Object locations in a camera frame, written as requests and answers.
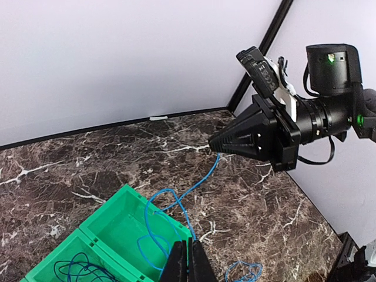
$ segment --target green container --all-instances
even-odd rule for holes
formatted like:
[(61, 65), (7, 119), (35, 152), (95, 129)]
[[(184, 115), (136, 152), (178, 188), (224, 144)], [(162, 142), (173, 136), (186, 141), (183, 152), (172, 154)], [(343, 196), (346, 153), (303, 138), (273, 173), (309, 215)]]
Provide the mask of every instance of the green container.
[[(151, 282), (158, 281), (160, 271), (146, 262), (137, 247), (138, 238), (148, 234), (144, 216), (146, 203), (144, 197), (125, 185), (79, 228), (136, 278)], [(171, 217), (154, 214), (156, 211), (159, 209), (151, 204), (148, 210), (149, 222), (155, 235), (164, 237), (172, 246), (179, 240), (172, 224), (181, 239), (188, 240), (191, 237), (189, 229)], [(159, 242), (167, 249), (166, 243)], [(151, 263), (160, 268), (165, 265), (165, 255), (150, 237), (140, 241), (140, 246)]]
[[(137, 278), (121, 267), (117, 262), (112, 260), (105, 252), (99, 248), (94, 242), (92, 242), (87, 236), (85, 236), (80, 230), (74, 231), (68, 236), (53, 252), (51, 252), (42, 262), (34, 267), (27, 275), (26, 280), (23, 282), (57, 282), (60, 281), (54, 273), (54, 264), (56, 261), (68, 260), (70, 261), (77, 253), (84, 252), (92, 264), (99, 265), (105, 268), (108, 272), (114, 275), (121, 282), (139, 282)], [(75, 268), (73, 266), (71, 273), (78, 273), (82, 268)], [(63, 281), (67, 281), (67, 276), (59, 275)], [(80, 277), (80, 282), (90, 282), (96, 276), (89, 274), (84, 277)]]

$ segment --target green led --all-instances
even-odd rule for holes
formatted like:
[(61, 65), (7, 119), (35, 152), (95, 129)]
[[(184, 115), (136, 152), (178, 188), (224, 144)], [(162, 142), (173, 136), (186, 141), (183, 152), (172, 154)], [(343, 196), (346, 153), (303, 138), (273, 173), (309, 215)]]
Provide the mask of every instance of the green led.
[(328, 54), (328, 60), (329, 60), (330, 63), (334, 63), (335, 55), (334, 54)]
[(362, 115), (358, 115), (358, 117), (357, 117), (357, 123), (358, 123), (358, 126), (363, 126), (363, 124), (364, 124), (364, 117)]

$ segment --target tangled blue cable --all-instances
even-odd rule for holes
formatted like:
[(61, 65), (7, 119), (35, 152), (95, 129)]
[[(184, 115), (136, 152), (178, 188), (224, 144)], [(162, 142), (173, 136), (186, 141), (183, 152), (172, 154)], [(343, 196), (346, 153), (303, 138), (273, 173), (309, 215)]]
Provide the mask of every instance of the tangled blue cable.
[[(183, 200), (183, 198), (185, 196), (187, 196), (190, 192), (192, 192), (194, 189), (196, 189), (197, 187), (199, 187), (206, 179), (209, 178), (209, 176), (213, 173), (214, 169), (216, 169), (217, 165), (218, 165), (218, 162), (219, 162), (219, 153), (217, 154), (217, 159), (214, 163), (214, 165), (211, 167), (211, 169), (209, 170), (209, 172), (204, 176), (204, 178), (202, 178), (199, 182), (197, 182), (195, 185), (193, 185), (190, 189), (188, 189), (184, 194), (182, 194), (179, 198), (179, 201)], [(174, 207), (175, 205), (178, 204), (178, 201), (174, 202), (173, 204), (171, 204), (170, 206), (164, 208), (162, 211), (166, 211), (168, 209), (171, 209), (172, 207)]]
[[(84, 261), (75, 261), (77, 257), (82, 256), (85, 258)], [(79, 266), (81, 268), (75, 268), (73, 271), (73, 266)], [(76, 254), (71, 260), (60, 260), (57, 261), (53, 265), (53, 272), (57, 279), (60, 282), (78, 282), (82, 281), (79, 280), (80, 278), (84, 278), (85, 281), (89, 281), (88, 279), (92, 278), (91, 282), (101, 281), (101, 282), (120, 282), (120, 280), (116, 279), (116, 277), (108, 272), (102, 266), (98, 266), (92, 264), (89, 261), (88, 256), (81, 252)]]
[[(168, 259), (169, 254), (170, 254), (170, 251), (171, 251), (171, 245), (169, 245), (168, 241), (167, 241), (165, 238), (163, 238), (162, 236), (155, 235), (155, 234), (152, 232), (152, 230), (151, 230), (151, 228), (150, 228), (150, 224), (149, 224), (149, 215), (148, 215), (148, 213), (147, 213), (148, 208), (149, 208), (150, 204), (152, 203), (152, 201), (154, 201), (154, 199), (157, 198), (157, 196), (159, 196), (160, 194), (162, 194), (162, 193), (168, 193), (168, 192), (172, 193), (172, 195), (174, 196), (174, 198), (175, 198), (176, 201), (175, 201), (173, 204), (171, 204), (170, 206), (168, 206), (167, 208), (165, 208), (165, 209), (163, 209), (163, 210), (159, 210), (159, 211), (157, 211), (155, 214), (160, 215), (160, 216), (163, 216), (165, 219), (167, 219), (167, 221), (170, 223), (170, 225), (171, 225), (171, 227), (173, 228), (173, 230), (175, 231), (175, 233), (178, 235), (179, 240), (181, 241), (182, 238), (180, 237), (179, 233), (178, 233), (177, 230), (175, 229), (174, 225), (172, 225), (172, 223), (170, 222), (169, 218), (163, 213), (165, 210), (167, 210), (167, 209), (169, 209), (169, 208), (171, 208), (171, 207), (173, 207), (173, 206), (175, 206), (175, 205), (178, 204), (178, 205), (180, 206), (180, 208), (182, 209), (183, 213), (184, 213), (184, 216), (185, 216), (186, 221), (187, 221), (187, 225), (188, 225), (189, 230), (190, 230), (190, 232), (191, 232), (191, 234), (192, 234), (192, 239), (193, 239), (193, 240), (196, 240), (196, 239), (197, 239), (197, 238), (196, 238), (196, 234), (195, 234), (195, 232), (194, 232), (194, 230), (193, 230), (192, 225), (190, 224), (190, 220), (189, 220), (189, 217), (188, 217), (187, 211), (186, 211), (186, 209), (184, 208), (183, 204), (181, 203), (181, 200), (182, 200), (185, 196), (187, 196), (190, 192), (192, 192), (194, 189), (196, 189), (197, 187), (199, 187), (199, 186), (200, 186), (200, 185), (201, 185), (206, 179), (208, 179), (208, 177), (213, 173), (214, 169), (217, 167), (218, 162), (219, 162), (219, 157), (220, 157), (220, 155), (217, 154), (217, 159), (216, 159), (214, 165), (211, 167), (210, 171), (205, 175), (205, 177), (202, 178), (202, 179), (201, 179), (199, 182), (197, 182), (195, 185), (193, 185), (190, 189), (188, 189), (188, 190), (187, 190), (184, 194), (182, 194), (180, 197), (178, 197), (178, 196), (176, 195), (176, 193), (175, 193), (174, 190), (172, 190), (172, 189), (168, 189), (168, 188), (167, 188), (167, 189), (163, 189), (163, 190), (158, 191), (157, 193), (155, 193), (155, 194), (149, 199), (149, 201), (146, 203), (146, 205), (145, 205), (145, 210), (144, 210), (144, 216), (145, 216), (145, 225), (146, 225), (146, 229), (147, 229), (148, 235), (145, 235), (145, 236), (139, 238), (139, 239), (137, 240), (137, 246), (138, 246), (138, 248), (139, 248), (139, 251), (140, 251), (141, 256), (146, 260), (146, 262), (147, 262), (151, 267), (155, 268), (156, 270), (161, 271), (161, 273), (162, 273), (163, 269), (160, 268), (160, 267), (155, 266), (155, 265), (154, 265), (154, 264), (153, 264), (153, 263), (152, 263), (152, 262), (151, 262), (151, 261), (145, 256), (144, 252), (142, 251), (142, 249), (141, 249), (141, 247), (140, 247), (140, 241), (143, 240), (143, 239), (145, 239), (145, 238), (150, 237), (150, 238), (156, 243), (156, 245), (158, 246), (158, 248), (163, 252), (163, 254), (164, 254), (164, 256), (166, 257), (166, 259)], [(165, 250), (165, 248), (163, 248), (163, 246), (159, 243), (158, 239), (161, 239), (162, 241), (164, 241), (165, 243), (167, 243), (169, 249), (168, 249), (168, 250)]]
[(248, 267), (248, 270), (249, 270), (249, 273), (244, 275), (242, 278), (240, 279), (237, 279), (237, 280), (233, 280), (233, 282), (256, 282), (257, 279), (260, 278), (262, 272), (263, 272), (263, 265), (260, 264), (260, 263), (253, 263), (253, 264), (250, 264), (250, 263), (246, 263), (244, 261), (237, 261), (235, 263), (233, 263), (229, 269), (227, 269), (225, 275), (224, 275), (224, 280), (225, 282), (229, 282), (229, 273), (230, 271), (237, 265), (239, 264), (242, 264), (244, 266), (247, 266)]

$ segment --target white wall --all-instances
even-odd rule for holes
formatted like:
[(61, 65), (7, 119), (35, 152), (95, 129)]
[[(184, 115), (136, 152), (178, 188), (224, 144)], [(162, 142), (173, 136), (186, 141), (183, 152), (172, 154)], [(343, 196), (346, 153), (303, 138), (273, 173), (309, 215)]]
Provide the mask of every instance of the white wall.
[[(302, 77), (305, 47), (317, 43), (348, 43), (360, 53), (363, 85), (376, 89), (376, 1), (294, 1), (268, 56), (288, 59), (288, 80), (304, 93)], [(244, 102), (239, 111), (249, 104)], [(327, 160), (327, 138), (302, 146), (300, 154)], [(337, 233), (349, 231), (359, 244), (376, 239), (376, 144), (359, 140), (351, 130), (348, 139), (336, 140), (334, 160), (325, 166), (298, 163), (290, 174), (318, 207)]]
[(280, 0), (0, 2), (0, 146), (226, 106)]

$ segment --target marble surface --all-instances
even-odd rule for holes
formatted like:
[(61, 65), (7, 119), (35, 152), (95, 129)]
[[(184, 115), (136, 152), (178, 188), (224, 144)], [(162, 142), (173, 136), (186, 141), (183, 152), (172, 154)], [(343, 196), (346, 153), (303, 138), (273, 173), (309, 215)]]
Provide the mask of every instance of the marble surface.
[[(0, 152), (0, 281), (19, 281), (126, 183), (145, 197), (182, 194), (212, 167), (206, 140), (231, 119), (203, 113)], [(243, 157), (221, 155), (184, 205), (220, 281), (236, 260), (262, 263), (260, 282), (324, 281), (341, 245), (286, 173)]]

